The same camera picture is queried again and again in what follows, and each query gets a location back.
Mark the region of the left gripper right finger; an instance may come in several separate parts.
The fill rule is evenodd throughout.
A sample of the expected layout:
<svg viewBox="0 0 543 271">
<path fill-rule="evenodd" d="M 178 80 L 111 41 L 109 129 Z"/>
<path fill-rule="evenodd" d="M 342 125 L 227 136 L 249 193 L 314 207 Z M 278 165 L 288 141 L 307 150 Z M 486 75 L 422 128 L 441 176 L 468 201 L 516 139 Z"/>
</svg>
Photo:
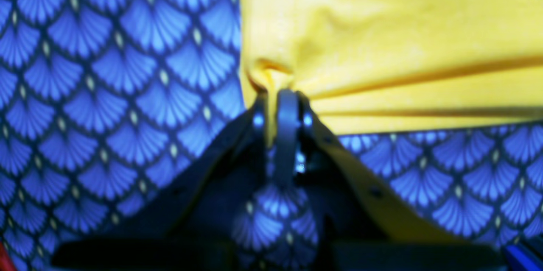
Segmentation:
<svg viewBox="0 0 543 271">
<path fill-rule="evenodd" d="M 277 94 L 274 182 L 302 187 L 324 230 L 318 266 L 330 271 L 504 271 L 502 254 L 446 233 L 402 203 L 341 146 L 308 99 Z"/>
</svg>

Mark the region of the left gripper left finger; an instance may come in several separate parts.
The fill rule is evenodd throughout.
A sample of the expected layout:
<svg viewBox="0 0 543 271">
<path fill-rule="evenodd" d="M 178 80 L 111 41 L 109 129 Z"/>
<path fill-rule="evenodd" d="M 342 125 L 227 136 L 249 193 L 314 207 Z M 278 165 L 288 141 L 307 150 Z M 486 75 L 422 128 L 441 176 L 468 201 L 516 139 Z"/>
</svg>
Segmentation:
<svg viewBox="0 0 543 271">
<path fill-rule="evenodd" d="M 261 94 L 203 155 L 140 211 L 99 234 L 63 243 L 55 271 L 238 271 L 230 231 L 265 183 L 267 95 Z"/>
</svg>

